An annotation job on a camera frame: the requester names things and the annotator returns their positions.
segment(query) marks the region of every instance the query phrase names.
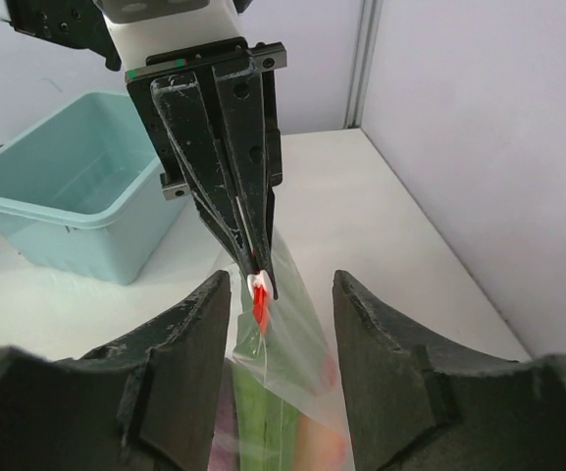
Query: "robotic arm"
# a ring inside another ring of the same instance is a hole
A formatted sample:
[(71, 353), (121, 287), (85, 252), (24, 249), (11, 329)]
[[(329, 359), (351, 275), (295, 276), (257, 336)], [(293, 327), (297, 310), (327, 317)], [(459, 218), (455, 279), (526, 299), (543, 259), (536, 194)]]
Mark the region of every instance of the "robotic arm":
[(126, 69), (129, 95), (165, 169), (168, 199), (192, 193), (202, 221), (245, 277), (265, 272), (283, 180), (274, 70), (282, 44), (249, 48), (251, 0), (0, 0), (19, 32), (90, 49)]

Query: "teal bin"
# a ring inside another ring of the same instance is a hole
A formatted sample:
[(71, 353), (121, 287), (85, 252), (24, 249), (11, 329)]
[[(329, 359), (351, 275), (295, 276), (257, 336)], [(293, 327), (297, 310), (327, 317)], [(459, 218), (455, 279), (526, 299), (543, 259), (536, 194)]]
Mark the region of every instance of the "teal bin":
[(127, 285), (185, 198), (129, 97), (90, 93), (0, 149), (0, 233), (31, 263)]

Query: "teal plastic container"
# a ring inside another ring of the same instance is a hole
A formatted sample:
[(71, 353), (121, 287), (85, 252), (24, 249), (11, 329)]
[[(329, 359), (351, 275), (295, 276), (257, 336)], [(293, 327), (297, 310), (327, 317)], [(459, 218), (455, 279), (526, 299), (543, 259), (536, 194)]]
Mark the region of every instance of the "teal plastic container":
[(31, 263), (127, 285), (185, 198), (128, 96), (83, 95), (0, 149), (0, 233)]

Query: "white table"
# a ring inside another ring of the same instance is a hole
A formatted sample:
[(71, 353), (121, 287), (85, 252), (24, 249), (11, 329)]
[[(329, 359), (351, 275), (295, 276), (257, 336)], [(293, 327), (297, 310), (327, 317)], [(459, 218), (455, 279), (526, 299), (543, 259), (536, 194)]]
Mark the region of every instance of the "white table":
[[(283, 139), (277, 226), (334, 337), (334, 271), (385, 302), (484, 352), (527, 353), (361, 131)], [(183, 299), (219, 246), (189, 205), (129, 287), (27, 263), (0, 236), (0, 344), (49, 359), (78, 357)]]

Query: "clear plastic bag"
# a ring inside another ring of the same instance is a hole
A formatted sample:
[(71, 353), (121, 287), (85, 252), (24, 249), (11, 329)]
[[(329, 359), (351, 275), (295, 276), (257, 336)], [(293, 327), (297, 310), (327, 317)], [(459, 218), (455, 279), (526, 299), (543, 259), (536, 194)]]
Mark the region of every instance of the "clear plastic bag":
[(264, 336), (252, 299), (226, 253), (232, 312), (209, 471), (353, 469), (334, 352), (281, 236), (272, 259), (279, 299)]

